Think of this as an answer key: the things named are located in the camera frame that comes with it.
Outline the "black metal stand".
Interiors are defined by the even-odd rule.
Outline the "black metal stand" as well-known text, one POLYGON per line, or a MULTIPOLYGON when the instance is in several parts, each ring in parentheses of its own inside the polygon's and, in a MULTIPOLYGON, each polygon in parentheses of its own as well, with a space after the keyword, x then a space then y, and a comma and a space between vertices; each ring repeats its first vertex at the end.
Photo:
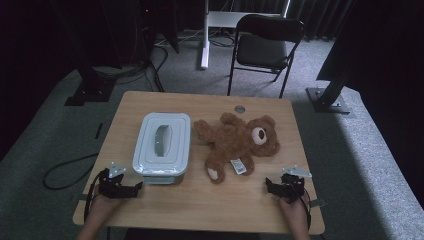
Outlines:
POLYGON ((345 6, 340 11, 341 19, 335 28, 337 38, 325 59, 317 76, 318 80, 326 80, 328 86, 307 88, 309 99, 316 112, 349 114, 346 103, 341 97, 341 91, 348 80, 350 57, 343 56, 347 49, 348 34, 344 26, 349 22, 349 16, 354 9, 357 0, 340 0, 345 6))
POLYGON ((59 0, 49 0, 60 20, 71 46, 71 59, 81 77, 81 82, 75 93, 70 96, 66 106, 83 106, 86 102, 108 102, 116 84, 116 78, 100 76, 92 67, 85 49, 73 27, 70 18, 65 13, 59 0))

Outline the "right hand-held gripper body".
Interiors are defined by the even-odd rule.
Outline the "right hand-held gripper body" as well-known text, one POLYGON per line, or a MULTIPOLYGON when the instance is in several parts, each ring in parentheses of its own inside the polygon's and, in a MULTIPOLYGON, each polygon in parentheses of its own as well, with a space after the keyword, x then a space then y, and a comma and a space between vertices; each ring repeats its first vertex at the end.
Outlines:
POLYGON ((305 179, 311 178, 312 174, 297 165, 285 167, 282 169, 282 172, 283 198, 287 203, 292 203, 304 195, 305 179))

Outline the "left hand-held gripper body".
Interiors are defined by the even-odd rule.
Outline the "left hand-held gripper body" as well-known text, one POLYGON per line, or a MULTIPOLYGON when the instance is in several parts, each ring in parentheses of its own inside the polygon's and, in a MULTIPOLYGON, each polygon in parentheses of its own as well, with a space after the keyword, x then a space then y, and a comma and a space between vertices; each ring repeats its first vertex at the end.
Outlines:
POLYGON ((112 162, 109 168, 100 172, 99 193, 109 199, 124 199, 134 196, 134 188, 121 184, 126 169, 112 162))

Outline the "pale box lid grey handle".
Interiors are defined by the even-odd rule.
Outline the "pale box lid grey handle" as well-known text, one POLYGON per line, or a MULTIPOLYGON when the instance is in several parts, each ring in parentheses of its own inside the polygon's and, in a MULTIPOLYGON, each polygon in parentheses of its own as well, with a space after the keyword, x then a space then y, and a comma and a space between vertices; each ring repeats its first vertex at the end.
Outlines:
POLYGON ((149 113, 142 121, 133 169, 144 177, 180 176, 188 167, 190 141, 187 114, 149 113))

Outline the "dark curtain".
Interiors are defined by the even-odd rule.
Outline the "dark curtain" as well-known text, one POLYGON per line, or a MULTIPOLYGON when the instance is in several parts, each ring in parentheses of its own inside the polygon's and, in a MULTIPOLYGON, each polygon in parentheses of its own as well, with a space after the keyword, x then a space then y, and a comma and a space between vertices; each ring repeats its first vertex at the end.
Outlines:
POLYGON ((356 0, 288 0, 287 18, 304 23, 309 40, 336 39, 341 32, 356 0))

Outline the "black folding chair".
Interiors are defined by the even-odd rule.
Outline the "black folding chair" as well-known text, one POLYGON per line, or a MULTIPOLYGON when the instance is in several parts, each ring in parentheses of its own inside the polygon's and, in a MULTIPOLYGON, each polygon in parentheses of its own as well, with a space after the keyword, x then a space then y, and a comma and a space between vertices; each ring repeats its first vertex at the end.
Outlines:
POLYGON ((248 14, 236 24, 227 95, 234 70, 274 74, 285 72, 279 97, 283 96, 297 47, 304 38, 304 24, 297 19, 248 14))

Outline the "person's right hand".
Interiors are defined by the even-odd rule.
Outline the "person's right hand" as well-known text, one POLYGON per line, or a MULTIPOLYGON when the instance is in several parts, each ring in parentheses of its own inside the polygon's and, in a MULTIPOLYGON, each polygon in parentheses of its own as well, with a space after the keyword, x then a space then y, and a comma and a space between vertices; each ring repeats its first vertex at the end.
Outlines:
POLYGON ((279 198, 278 203, 287 223, 292 226, 303 226, 308 224, 308 198, 302 196, 292 203, 287 203, 284 198, 279 198))

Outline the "clear brown storage box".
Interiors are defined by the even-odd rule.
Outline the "clear brown storage box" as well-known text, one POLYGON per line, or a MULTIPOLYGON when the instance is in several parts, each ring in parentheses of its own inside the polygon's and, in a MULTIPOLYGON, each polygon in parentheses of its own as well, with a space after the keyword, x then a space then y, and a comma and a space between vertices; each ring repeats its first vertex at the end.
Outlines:
POLYGON ((147 184, 153 185, 175 185, 183 181, 184 175, 171 176, 171 175, 158 175, 158 176, 144 176, 144 181, 147 184))

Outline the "person's left hand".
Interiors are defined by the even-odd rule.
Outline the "person's left hand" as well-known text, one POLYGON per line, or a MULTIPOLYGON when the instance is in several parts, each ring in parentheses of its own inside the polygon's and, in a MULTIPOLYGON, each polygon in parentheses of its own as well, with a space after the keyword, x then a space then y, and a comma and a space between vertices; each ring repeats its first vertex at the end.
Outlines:
POLYGON ((110 199, 96 193, 92 198, 88 216, 98 220, 106 220, 124 202, 124 199, 110 199))

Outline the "brown teddy bear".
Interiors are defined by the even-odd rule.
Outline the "brown teddy bear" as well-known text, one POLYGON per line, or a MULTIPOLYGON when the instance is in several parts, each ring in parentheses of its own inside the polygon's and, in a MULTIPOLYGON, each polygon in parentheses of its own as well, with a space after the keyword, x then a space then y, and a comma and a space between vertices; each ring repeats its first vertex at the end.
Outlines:
POLYGON ((213 183, 224 181, 224 166, 232 160, 240 160, 245 167, 243 175, 250 175, 255 169, 254 156, 271 157, 279 152, 276 123, 270 116, 246 122, 233 113, 223 113, 220 121, 221 126, 212 126, 205 120, 194 122, 198 138, 212 147, 205 168, 213 183))

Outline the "white desk frame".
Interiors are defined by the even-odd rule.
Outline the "white desk frame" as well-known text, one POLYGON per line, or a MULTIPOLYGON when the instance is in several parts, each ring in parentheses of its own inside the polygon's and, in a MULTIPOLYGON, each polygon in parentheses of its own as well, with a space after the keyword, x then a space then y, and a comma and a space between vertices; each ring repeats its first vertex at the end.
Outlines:
POLYGON ((204 24, 203 24, 203 45, 201 51, 200 67, 205 70, 209 67, 209 28, 235 28, 238 21, 248 15, 248 12, 224 12, 211 11, 209 0, 204 0, 204 24))

